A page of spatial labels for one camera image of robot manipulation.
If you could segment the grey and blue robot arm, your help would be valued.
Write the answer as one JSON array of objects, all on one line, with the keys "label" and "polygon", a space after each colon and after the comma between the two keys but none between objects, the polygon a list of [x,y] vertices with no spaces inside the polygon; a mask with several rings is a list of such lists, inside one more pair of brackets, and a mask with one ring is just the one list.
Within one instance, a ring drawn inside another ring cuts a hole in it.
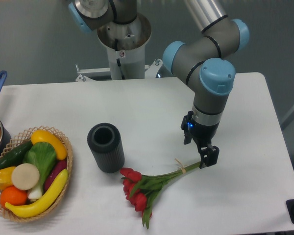
[{"label": "grey and blue robot arm", "polygon": [[[215,165],[219,149],[211,144],[236,75],[226,56],[249,41],[247,25],[229,19],[216,0],[185,2],[203,37],[193,44],[175,41],[167,46],[162,63],[195,94],[183,118],[184,143],[195,142],[200,168]],[[145,46],[151,36],[148,19],[134,0],[74,0],[69,11],[84,32],[96,31],[108,54],[111,78],[144,78]]]}]

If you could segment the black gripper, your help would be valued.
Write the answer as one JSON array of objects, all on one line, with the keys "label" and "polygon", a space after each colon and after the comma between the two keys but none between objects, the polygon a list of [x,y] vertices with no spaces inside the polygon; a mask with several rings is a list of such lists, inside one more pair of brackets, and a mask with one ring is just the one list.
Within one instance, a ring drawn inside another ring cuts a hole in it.
[{"label": "black gripper", "polygon": [[199,124],[193,119],[193,114],[193,111],[189,111],[182,120],[183,143],[189,144],[191,140],[194,140],[201,158],[199,168],[202,169],[217,163],[220,150],[217,146],[211,145],[211,139],[215,135],[219,123],[212,126]]}]

